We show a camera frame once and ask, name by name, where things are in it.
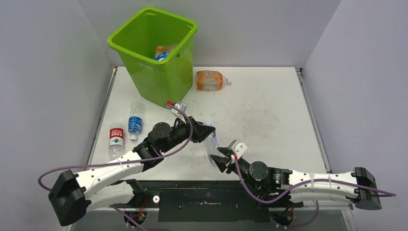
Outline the crushed orange label bottle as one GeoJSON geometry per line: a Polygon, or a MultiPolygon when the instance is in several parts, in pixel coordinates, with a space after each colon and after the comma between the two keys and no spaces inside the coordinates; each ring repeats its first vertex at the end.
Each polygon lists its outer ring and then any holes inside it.
{"type": "Polygon", "coordinates": [[[163,52],[165,52],[169,47],[168,46],[157,46],[155,48],[155,57],[159,56],[163,52]]]}

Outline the crushed clear purple-label bottle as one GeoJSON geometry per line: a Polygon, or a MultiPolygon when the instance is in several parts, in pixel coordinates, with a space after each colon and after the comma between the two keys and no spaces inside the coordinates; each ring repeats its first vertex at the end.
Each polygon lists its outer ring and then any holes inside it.
{"type": "Polygon", "coordinates": [[[210,163],[212,166],[216,167],[215,161],[211,158],[211,155],[220,156],[220,152],[218,148],[218,140],[216,136],[216,132],[214,131],[211,133],[204,141],[204,145],[206,147],[206,152],[209,158],[210,163]]]}

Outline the blue label clear bottle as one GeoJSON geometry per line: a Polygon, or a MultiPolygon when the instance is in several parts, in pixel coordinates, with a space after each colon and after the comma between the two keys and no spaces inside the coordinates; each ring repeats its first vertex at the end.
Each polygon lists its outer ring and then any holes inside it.
{"type": "Polygon", "coordinates": [[[144,105],[140,101],[133,101],[130,106],[128,119],[128,132],[131,142],[136,142],[142,132],[142,118],[144,115],[144,105]]]}

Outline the red label Nongfu bottle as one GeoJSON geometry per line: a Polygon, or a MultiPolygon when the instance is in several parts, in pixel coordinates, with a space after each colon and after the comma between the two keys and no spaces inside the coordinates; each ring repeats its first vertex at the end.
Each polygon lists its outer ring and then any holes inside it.
{"type": "Polygon", "coordinates": [[[115,160],[123,155],[124,151],[124,129],[123,124],[114,122],[109,129],[109,158],[115,160]]]}

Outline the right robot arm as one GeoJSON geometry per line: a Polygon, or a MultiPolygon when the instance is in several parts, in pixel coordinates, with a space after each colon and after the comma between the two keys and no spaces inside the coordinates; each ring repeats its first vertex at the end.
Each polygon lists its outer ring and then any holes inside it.
{"type": "Polygon", "coordinates": [[[280,207],[304,201],[335,201],[364,210],[380,210],[380,192],[375,177],[364,167],[338,174],[316,174],[269,167],[261,161],[247,162],[243,148],[207,151],[220,172],[235,173],[246,192],[260,204],[280,207]]]}

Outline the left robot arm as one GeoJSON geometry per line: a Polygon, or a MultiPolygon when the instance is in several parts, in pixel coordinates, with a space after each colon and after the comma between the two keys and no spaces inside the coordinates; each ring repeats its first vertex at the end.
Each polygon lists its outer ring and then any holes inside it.
{"type": "Polygon", "coordinates": [[[77,173],[69,167],[60,173],[48,195],[59,224],[71,225],[95,208],[114,204],[140,206],[143,193],[136,189],[135,181],[124,178],[155,167],[163,161],[163,153],[181,143],[203,142],[215,130],[191,116],[187,122],[177,118],[173,126],[160,122],[143,142],[113,161],[84,167],[77,173]]]}

